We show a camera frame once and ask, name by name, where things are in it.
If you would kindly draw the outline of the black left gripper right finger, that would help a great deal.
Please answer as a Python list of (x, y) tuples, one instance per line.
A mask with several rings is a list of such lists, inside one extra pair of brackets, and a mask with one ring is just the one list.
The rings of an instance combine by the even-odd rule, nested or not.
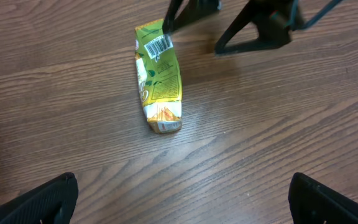
[(294, 223), (358, 224), (358, 203), (301, 172), (292, 177), (288, 202)]

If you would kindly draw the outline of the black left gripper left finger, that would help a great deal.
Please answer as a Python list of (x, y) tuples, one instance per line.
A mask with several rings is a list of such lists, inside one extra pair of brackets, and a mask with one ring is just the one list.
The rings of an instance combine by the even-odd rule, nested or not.
[(0, 224), (69, 224), (78, 194), (74, 173), (63, 173), (1, 205)]

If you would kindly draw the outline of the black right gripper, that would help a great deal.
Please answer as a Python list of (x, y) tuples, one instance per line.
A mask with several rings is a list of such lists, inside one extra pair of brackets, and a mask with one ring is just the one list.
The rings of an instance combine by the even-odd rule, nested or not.
[[(163, 25), (164, 34), (200, 19), (218, 13), (222, 8), (220, 0), (189, 0), (182, 12), (176, 16), (183, 0), (171, 0)], [(253, 23), (258, 38), (239, 44), (228, 42), (246, 25)], [(216, 42), (216, 55), (238, 54), (260, 50), (278, 49), (291, 42), (291, 32), (305, 24), (298, 3), (294, 0), (250, 0)]]

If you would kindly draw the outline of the green yellow snack packet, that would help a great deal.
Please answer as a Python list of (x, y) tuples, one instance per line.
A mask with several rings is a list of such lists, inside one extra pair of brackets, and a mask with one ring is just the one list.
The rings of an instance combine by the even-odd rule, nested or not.
[(156, 133), (181, 129), (182, 82), (171, 37), (163, 19), (135, 28), (135, 65), (142, 109)]

